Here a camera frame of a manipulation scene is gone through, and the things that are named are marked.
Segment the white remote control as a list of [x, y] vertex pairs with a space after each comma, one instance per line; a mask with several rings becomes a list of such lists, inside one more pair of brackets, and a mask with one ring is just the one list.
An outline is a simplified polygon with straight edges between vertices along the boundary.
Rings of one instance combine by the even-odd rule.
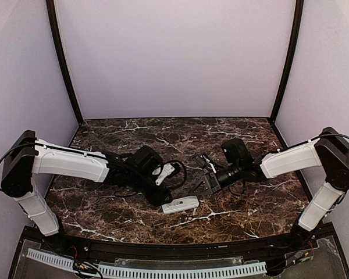
[[189, 209], [195, 209], [199, 207], [199, 205], [200, 203], [196, 196], [185, 196], [182, 198], [174, 199], [171, 203], [162, 205], [162, 211], [164, 214], [172, 214]]

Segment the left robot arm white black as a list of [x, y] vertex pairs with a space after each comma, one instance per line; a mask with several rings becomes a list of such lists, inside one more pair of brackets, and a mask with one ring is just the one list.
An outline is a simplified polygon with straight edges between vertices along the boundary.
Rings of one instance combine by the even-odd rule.
[[169, 164], [152, 148], [144, 145], [135, 153], [82, 151], [51, 144], [26, 130], [0, 159], [0, 191], [13, 198], [27, 213], [41, 234], [61, 233], [62, 223], [38, 192], [35, 174], [54, 174], [83, 178], [105, 185], [121, 185], [143, 194], [146, 200], [161, 206], [172, 201], [162, 181], [172, 173]]

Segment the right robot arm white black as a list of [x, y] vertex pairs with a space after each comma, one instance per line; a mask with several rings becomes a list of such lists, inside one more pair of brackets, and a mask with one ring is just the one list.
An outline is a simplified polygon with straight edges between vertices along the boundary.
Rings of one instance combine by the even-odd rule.
[[325, 181], [295, 224], [311, 232], [349, 190], [349, 136], [331, 127], [307, 141], [257, 158], [239, 138], [224, 142], [221, 149], [228, 162], [226, 167], [215, 165], [205, 155], [197, 157], [202, 169], [211, 169], [190, 190], [191, 195], [213, 195], [237, 181], [261, 183], [282, 174], [322, 167]]

